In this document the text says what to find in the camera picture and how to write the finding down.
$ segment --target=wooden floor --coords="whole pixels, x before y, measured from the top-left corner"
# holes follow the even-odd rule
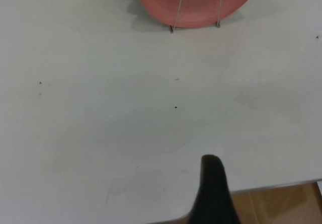
[[[322,224],[317,183],[234,194],[232,200],[242,224]],[[186,224],[188,219],[160,224]]]

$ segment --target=white table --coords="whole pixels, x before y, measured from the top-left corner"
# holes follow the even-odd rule
[[[321,5],[171,35],[137,0],[0,0],[1,222],[178,218],[203,154],[231,191],[322,178]]]

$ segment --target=black object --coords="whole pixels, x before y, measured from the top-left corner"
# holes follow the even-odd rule
[[[240,224],[225,169],[217,156],[201,159],[200,188],[189,216],[188,224]]]

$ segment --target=red plate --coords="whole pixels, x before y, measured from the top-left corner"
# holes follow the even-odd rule
[[[167,25],[175,22],[180,0],[141,0],[147,11]],[[220,19],[239,9],[247,0],[222,0]],[[218,20],[219,0],[182,0],[177,27],[197,28]]]

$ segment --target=pink plate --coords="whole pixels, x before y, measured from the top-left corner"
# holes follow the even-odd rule
[[[175,22],[180,0],[141,0],[147,11],[167,25]],[[247,0],[222,0],[220,19],[239,9]],[[219,0],[182,0],[177,27],[197,28],[218,20]]]

